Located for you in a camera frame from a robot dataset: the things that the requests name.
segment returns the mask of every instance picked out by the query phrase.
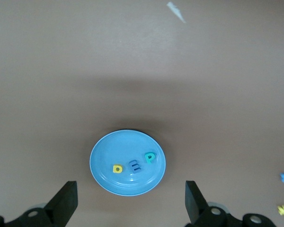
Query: table surface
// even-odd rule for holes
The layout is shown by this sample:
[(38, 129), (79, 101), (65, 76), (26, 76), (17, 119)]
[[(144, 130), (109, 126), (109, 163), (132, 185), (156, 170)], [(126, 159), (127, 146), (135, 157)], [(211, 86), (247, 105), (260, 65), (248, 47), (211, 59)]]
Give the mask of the table surface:
[[(284, 0), (0, 1), (0, 215), (70, 180), (71, 226), (189, 222), (185, 180), (236, 218), (284, 217)], [(152, 191), (122, 197), (89, 169), (121, 128), (163, 148)]]

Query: plate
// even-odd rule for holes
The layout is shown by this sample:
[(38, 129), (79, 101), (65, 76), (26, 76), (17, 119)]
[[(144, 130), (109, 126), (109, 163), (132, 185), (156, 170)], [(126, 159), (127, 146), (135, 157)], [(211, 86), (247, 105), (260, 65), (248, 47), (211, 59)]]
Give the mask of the plate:
[(160, 145), (149, 135), (118, 130), (96, 143), (89, 165), (104, 189), (117, 195), (136, 196), (158, 185), (165, 173), (166, 160)]

